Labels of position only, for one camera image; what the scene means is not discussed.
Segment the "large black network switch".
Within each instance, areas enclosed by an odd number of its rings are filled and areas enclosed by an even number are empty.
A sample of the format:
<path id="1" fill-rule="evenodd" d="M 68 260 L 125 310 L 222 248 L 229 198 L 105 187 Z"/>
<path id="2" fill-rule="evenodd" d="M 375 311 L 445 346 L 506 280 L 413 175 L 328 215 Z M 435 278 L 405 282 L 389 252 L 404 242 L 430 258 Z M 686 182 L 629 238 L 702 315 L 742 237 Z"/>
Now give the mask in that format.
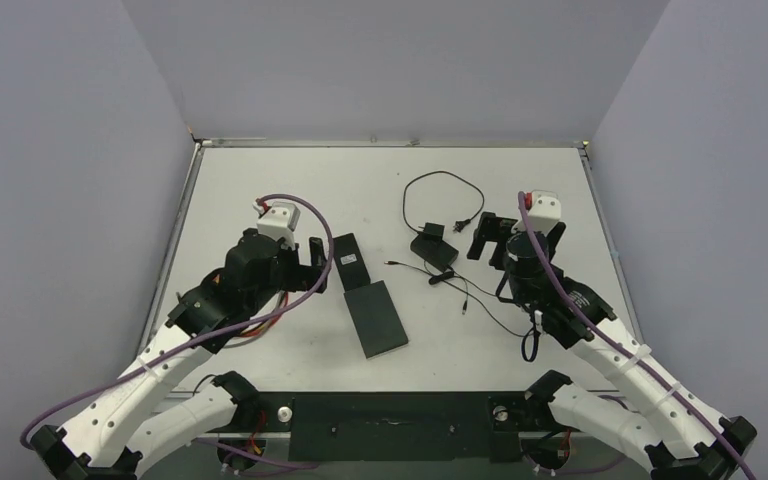
<path id="1" fill-rule="evenodd" d="M 367 359 L 409 343 L 407 333 L 384 281 L 344 294 L 363 353 Z"/>

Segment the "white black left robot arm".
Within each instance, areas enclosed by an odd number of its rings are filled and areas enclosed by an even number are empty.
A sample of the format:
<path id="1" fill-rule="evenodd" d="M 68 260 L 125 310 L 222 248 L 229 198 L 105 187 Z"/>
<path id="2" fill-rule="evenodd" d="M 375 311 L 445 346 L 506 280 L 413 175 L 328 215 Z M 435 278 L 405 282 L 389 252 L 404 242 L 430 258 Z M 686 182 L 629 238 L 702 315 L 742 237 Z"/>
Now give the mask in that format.
<path id="1" fill-rule="evenodd" d="M 186 291 L 166 322 L 114 381 L 79 394 L 32 420 L 20 435 L 56 479 L 138 479 L 158 460 L 216 428 L 251 427 L 258 393 L 231 371 L 193 398 L 160 414 L 157 404 L 237 332 L 270 320 L 262 309 L 280 293 L 299 293 L 288 312 L 327 285 L 335 240 L 309 240 L 311 262 L 299 261 L 292 231 L 244 231 L 222 266 Z"/>

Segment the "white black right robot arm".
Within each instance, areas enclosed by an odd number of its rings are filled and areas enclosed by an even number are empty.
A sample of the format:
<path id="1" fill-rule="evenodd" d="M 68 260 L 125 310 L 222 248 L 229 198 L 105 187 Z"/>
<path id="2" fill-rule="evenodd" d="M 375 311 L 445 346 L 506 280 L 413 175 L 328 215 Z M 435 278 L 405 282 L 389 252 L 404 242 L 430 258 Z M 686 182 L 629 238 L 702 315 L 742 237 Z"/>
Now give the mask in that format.
<path id="1" fill-rule="evenodd" d="M 652 479 L 728 479 L 754 475 L 745 455 L 757 437 L 744 417 L 728 417 L 672 376 L 592 288 L 551 262 L 565 226 L 548 234 L 530 220 L 481 214 L 467 256 L 488 243 L 490 266 L 502 271 L 506 303 L 524 311 L 533 339 L 548 336 L 593 367 L 620 394 L 611 401 L 555 370 L 525 392 L 524 413 L 538 427 L 553 423 L 586 433 L 642 467 Z"/>

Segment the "black power adapter brick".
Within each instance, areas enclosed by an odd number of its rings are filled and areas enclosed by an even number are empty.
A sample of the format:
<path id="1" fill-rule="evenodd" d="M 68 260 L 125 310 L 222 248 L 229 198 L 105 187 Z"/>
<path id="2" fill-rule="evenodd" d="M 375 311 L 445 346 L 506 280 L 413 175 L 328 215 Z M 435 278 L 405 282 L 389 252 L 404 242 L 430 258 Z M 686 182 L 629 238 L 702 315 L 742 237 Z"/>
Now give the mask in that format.
<path id="1" fill-rule="evenodd" d="M 439 271 L 452 267 L 459 252 L 443 238 L 444 226 L 426 223 L 410 243 L 410 250 Z"/>

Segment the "black mounting base plate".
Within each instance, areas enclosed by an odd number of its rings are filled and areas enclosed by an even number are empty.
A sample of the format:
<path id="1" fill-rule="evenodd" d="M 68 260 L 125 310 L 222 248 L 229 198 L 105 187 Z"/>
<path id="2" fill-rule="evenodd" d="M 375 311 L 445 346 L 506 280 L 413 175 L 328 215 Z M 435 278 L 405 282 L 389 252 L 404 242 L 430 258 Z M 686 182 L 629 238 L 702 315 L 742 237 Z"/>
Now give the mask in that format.
<path id="1" fill-rule="evenodd" d="M 296 462 L 504 463 L 564 429 L 519 391 L 264 392 L 216 432 L 223 439 L 284 438 Z"/>

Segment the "small black labelled switch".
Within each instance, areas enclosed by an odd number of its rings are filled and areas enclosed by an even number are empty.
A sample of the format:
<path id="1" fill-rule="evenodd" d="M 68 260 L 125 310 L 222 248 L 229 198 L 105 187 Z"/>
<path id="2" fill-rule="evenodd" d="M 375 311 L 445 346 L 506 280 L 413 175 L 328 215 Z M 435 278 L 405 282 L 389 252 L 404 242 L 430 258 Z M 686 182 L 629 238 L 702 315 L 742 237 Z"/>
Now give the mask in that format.
<path id="1" fill-rule="evenodd" d="M 334 251 L 335 265 L 345 292 L 371 284 L 371 277 L 353 233 L 335 237 Z"/>

